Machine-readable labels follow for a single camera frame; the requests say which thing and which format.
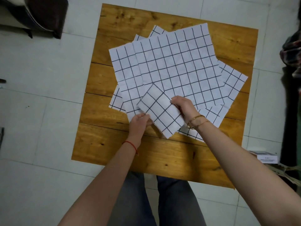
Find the person's right hand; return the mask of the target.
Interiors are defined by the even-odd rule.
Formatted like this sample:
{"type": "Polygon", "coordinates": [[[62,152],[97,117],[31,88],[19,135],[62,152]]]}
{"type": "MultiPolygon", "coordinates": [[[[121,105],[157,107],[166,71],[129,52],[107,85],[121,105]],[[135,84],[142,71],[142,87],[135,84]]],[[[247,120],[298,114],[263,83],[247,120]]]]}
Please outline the person's right hand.
{"type": "Polygon", "coordinates": [[[196,117],[200,116],[200,113],[194,107],[191,100],[187,99],[187,114],[181,114],[186,124],[193,121],[196,117]]]}

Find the small grid paper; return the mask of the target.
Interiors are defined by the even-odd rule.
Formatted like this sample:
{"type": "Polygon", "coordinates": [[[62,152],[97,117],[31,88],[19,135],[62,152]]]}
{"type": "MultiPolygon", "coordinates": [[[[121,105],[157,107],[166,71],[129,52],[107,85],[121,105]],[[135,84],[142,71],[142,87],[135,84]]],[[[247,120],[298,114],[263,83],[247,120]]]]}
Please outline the small grid paper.
{"type": "Polygon", "coordinates": [[[176,133],[185,121],[179,109],[171,104],[171,99],[158,86],[152,84],[137,106],[150,116],[153,124],[166,139],[176,133]]]}

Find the plaid cloth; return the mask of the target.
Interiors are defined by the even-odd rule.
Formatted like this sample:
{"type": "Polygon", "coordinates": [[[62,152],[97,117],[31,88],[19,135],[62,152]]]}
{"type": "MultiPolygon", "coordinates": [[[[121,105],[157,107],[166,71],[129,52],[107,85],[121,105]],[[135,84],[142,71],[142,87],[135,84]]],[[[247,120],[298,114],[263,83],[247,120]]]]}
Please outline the plaid cloth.
{"type": "Polygon", "coordinates": [[[301,79],[301,29],[288,37],[280,51],[282,62],[295,71],[292,76],[301,79]]]}

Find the person's left hand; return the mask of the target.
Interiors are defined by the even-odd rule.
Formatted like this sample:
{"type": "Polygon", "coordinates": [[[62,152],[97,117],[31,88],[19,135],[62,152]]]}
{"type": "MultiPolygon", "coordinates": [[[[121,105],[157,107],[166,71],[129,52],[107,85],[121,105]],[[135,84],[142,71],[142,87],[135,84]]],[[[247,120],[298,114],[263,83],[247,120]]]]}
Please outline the person's left hand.
{"type": "Polygon", "coordinates": [[[141,144],[141,139],[144,135],[147,126],[141,126],[138,124],[138,114],[135,115],[129,124],[129,135],[127,141],[132,143],[136,148],[141,144]]]}

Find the cardboard box with white label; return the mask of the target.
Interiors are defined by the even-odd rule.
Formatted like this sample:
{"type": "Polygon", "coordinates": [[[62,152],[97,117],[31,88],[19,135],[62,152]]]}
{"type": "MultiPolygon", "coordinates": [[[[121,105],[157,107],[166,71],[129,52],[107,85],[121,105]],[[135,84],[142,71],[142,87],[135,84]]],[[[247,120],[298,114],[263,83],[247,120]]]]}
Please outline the cardboard box with white label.
{"type": "Polygon", "coordinates": [[[278,156],[266,151],[249,151],[263,164],[278,164],[278,156]]]}

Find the person's grey trousers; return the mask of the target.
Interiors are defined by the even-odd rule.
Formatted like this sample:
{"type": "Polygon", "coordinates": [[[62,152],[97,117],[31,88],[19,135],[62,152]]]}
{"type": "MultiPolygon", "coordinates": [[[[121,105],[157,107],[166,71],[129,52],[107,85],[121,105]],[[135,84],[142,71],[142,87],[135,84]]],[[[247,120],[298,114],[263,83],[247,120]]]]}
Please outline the person's grey trousers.
{"type": "MultiPolygon", "coordinates": [[[[188,181],[156,176],[160,226],[206,226],[188,181]]],[[[107,226],[156,226],[144,174],[128,172],[107,226]]]]}

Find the tall dark furniture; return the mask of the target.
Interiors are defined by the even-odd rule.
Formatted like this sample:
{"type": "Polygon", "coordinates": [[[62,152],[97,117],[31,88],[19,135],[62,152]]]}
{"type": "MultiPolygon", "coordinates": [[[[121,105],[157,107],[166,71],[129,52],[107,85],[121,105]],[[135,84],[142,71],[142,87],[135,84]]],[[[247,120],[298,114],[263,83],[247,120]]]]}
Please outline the tall dark furniture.
{"type": "Polygon", "coordinates": [[[283,71],[286,110],[280,162],[301,167],[301,78],[294,77],[294,67],[284,67],[283,71]]]}

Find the person's right forearm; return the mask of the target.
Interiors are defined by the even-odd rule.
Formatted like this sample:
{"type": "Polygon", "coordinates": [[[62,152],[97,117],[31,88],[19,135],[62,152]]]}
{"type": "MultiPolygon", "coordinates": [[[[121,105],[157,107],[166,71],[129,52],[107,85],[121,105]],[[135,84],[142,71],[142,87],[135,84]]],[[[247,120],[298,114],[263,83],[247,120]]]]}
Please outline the person's right forearm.
{"type": "Polygon", "coordinates": [[[301,226],[301,198],[278,175],[205,117],[191,125],[262,226],[301,226]]]}

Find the person's left forearm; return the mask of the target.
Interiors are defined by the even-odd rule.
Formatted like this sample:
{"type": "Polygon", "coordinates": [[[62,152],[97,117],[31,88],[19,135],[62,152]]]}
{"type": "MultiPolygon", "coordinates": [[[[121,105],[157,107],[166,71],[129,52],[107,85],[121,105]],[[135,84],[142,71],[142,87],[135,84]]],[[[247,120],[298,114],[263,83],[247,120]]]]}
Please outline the person's left forearm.
{"type": "Polygon", "coordinates": [[[73,203],[58,226],[106,226],[136,150],[126,140],[73,203]]]}

